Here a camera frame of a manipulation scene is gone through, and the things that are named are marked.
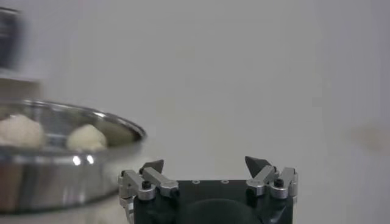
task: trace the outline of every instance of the blurry object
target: blurry object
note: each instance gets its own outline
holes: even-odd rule
[[[148,162],[141,152],[145,131],[113,114],[52,102],[0,100],[0,120],[10,114],[39,122],[47,141],[39,150],[0,146],[0,213],[67,208],[105,198],[118,190],[118,172],[129,166],[138,170]],[[66,148],[69,134],[86,124],[106,136],[110,150]]]
[[[44,145],[43,128],[25,115],[12,115],[0,121],[0,145],[40,148]]]
[[[0,7],[0,68],[14,66],[16,48],[20,40],[19,12]]]
[[[390,129],[369,124],[352,130],[352,138],[370,151],[390,155]]]
[[[85,149],[99,151],[107,148],[107,140],[93,125],[86,124],[69,135],[66,146],[70,150],[79,152]]]

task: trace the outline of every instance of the bowl rim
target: bowl rim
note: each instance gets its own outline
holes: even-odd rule
[[[117,124],[121,124],[124,127],[135,131],[139,135],[139,139],[131,144],[124,144],[117,147],[110,147],[110,150],[100,150],[97,152],[84,150],[82,152],[71,151],[71,150],[38,150],[38,149],[29,149],[25,147],[13,147],[10,145],[0,145],[0,164],[1,163],[18,163],[18,164],[77,164],[76,159],[80,161],[81,165],[84,164],[94,164],[96,162],[106,161],[111,158],[117,158],[123,153],[130,153],[132,149],[140,148],[140,144],[147,138],[145,130],[137,125],[136,123],[119,117],[117,115],[106,113],[101,110],[96,110],[88,107],[80,107],[72,104],[66,103],[57,103],[46,100],[7,100],[0,99],[0,104],[15,104],[15,105],[26,105],[26,106],[38,106],[38,107],[57,107],[57,108],[70,108],[73,110],[87,111],[93,113],[97,116],[104,117],[110,121],[117,121]],[[85,161],[90,162],[91,156],[93,158],[92,163],[85,163]]]

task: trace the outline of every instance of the hex bolt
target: hex bolt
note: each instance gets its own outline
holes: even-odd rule
[[[276,179],[274,181],[274,186],[275,187],[283,187],[284,185],[285,185],[285,182],[282,179],[280,179],[280,178],[278,178],[278,179]]]
[[[146,189],[150,189],[152,187],[152,183],[150,181],[143,181],[142,182],[142,189],[146,190]]]

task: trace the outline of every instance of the stainless steel bowl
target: stainless steel bowl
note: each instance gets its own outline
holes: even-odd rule
[[[0,213],[35,212],[82,205],[117,191],[117,175],[139,153],[145,131],[131,121],[101,111],[42,101],[0,101],[0,120],[24,114],[42,124],[42,149],[0,146]],[[92,124],[108,149],[73,152],[67,136]]]

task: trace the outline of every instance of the dough ball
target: dough ball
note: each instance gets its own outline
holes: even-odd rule
[[[44,145],[42,125],[17,114],[0,121],[0,144],[15,147],[40,148]]]
[[[107,140],[103,133],[93,125],[87,124],[75,129],[68,137],[66,146],[70,150],[99,151],[107,148]]]

